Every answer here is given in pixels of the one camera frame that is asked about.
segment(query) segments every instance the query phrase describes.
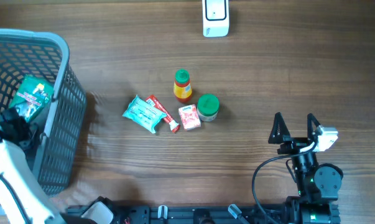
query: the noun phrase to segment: red and white tube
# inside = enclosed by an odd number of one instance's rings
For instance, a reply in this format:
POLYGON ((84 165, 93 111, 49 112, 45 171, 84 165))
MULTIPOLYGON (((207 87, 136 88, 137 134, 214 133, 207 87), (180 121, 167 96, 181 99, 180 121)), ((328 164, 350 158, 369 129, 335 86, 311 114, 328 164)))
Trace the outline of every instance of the red and white tube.
POLYGON ((165 120, 166 123, 169 124, 170 130, 173 133, 176 133, 179 130, 180 124, 178 124, 173 119, 173 117, 168 113, 168 111, 164 108, 164 106, 162 106, 160 101, 158 101, 157 97, 155 97, 154 95, 150 95, 149 97, 147 97, 146 102, 148 102, 148 104, 150 104, 151 106, 153 106, 153 107, 157 108, 158 110, 161 110, 162 112, 167 114, 167 116, 164 117, 164 120, 165 120))

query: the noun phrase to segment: blue package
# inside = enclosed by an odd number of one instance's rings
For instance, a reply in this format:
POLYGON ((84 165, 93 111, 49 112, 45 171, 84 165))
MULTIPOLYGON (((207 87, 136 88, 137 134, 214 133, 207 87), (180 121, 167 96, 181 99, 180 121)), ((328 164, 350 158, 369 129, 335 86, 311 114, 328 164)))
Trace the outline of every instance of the blue package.
POLYGON ((141 100, 137 95, 127 107, 123 117, 129 118, 155 134, 155 126, 167 115, 141 100))

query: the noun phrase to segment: wooden table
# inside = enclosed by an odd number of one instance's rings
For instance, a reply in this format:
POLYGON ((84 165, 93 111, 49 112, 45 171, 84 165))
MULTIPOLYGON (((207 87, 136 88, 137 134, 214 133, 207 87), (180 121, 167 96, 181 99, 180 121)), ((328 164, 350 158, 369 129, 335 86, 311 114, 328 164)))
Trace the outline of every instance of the wooden table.
MULTIPOLYGON (((281 111, 293 136, 314 113, 340 134, 319 153, 343 169, 343 223, 375 223, 375 3, 232 1, 229 36, 202 36, 201 2, 0 6, 0 27, 49 30, 69 44, 88 107, 64 208, 97 196, 149 205, 252 205, 251 178, 276 156, 267 138, 281 111), (175 72, 191 73, 196 103, 221 101, 200 129, 158 134, 123 118, 154 94, 179 120, 175 72)), ((297 195, 284 161, 257 178, 262 202, 297 195)))

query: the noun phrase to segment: green bottle cap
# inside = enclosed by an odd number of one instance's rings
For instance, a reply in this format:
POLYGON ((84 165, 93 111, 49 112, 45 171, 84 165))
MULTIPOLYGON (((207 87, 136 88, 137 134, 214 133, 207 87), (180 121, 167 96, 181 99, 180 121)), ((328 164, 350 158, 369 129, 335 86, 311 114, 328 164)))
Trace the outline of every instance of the green bottle cap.
POLYGON ((212 116, 219 111, 219 99, 212 94, 204 94, 197 103, 197 108, 204 116, 212 116))
POLYGON ((179 82, 180 84, 185 84, 190 79, 190 75, 188 74, 188 71, 184 69, 180 69, 175 74, 176 82, 179 82))

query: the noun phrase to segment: laundry basket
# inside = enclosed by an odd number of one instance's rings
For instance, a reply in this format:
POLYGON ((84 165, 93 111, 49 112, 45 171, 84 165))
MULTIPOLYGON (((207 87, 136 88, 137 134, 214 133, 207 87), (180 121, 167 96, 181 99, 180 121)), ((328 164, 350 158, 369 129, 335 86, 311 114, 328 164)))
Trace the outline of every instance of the laundry basket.
POLYGON ((43 78, 54 93, 40 144, 26 153, 44 192, 67 187, 86 109, 86 95, 68 64, 67 43, 48 32, 0 29, 0 111, 7 109, 26 75, 43 78))

